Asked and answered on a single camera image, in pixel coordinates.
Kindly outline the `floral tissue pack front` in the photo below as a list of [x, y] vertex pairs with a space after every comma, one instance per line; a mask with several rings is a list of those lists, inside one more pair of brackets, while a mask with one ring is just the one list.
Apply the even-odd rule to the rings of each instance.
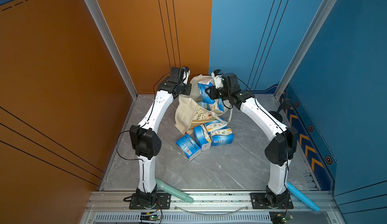
[[208, 110], [216, 114], [223, 114], [227, 108], [224, 106], [222, 99], [216, 99], [213, 104], [208, 104]]

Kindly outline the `floral tissue pack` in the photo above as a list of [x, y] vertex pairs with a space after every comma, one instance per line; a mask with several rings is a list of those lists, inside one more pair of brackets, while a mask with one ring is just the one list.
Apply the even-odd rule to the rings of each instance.
[[224, 106], [222, 99], [216, 99], [213, 104], [208, 104], [208, 110], [216, 114], [223, 114], [227, 108]]
[[198, 89], [202, 98], [202, 102], [212, 105], [215, 103], [215, 100], [212, 100], [206, 93], [206, 89], [211, 86], [214, 86], [213, 79], [206, 78], [198, 81]]

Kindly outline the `cream floral canvas bag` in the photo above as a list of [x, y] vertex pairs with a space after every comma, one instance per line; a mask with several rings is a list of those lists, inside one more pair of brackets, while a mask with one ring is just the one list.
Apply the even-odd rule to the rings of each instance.
[[180, 95], [178, 97], [179, 105], [175, 112], [175, 127], [182, 134], [191, 134], [194, 127], [201, 124], [220, 120], [225, 116], [225, 113], [229, 112], [229, 118], [225, 119], [226, 123], [229, 123], [232, 118], [233, 110], [226, 108], [225, 112], [221, 113], [219, 110], [212, 111], [208, 110], [199, 105], [201, 95], [198, 87], [200, 80], [212, 80], [211, 76], [198, 75], [195, 76], [191, 81], [191, 92], [190, 95]]

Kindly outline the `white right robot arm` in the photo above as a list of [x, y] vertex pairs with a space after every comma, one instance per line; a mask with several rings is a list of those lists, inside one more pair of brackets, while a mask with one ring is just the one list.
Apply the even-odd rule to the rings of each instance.
[[205, 90], [210, 99], [222, 99], [230, 103], [249, 116], [269, 139], [265, 156], [270, 162], [270, 178], [264, 203], [269, 208], [286, 207], [291, 200], [287, 177], [297, 148], [297, 130], [277, 120], [273, 113], [258, 103], [249, 90], [242, 90], [234, 73], [223, 74], [221, 70], [215, 70], [211, 77], [215, 85]]

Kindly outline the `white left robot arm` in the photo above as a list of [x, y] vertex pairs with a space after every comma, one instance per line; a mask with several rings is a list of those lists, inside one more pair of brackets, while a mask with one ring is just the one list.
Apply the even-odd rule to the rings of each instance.
[[135, 203], [152, 208], [156, 204], [157, 184], [155, 179], [156, 156], [161, 150], [162, 141], [157, 135], [160, 123], [172, 102], [181, 94], [189, 95], [189, 67], [173, 67], [154, 93], [154, 101], [145, 117], [130, 127], [132, 148], [140, 161], [140, 178], [135, 193]]

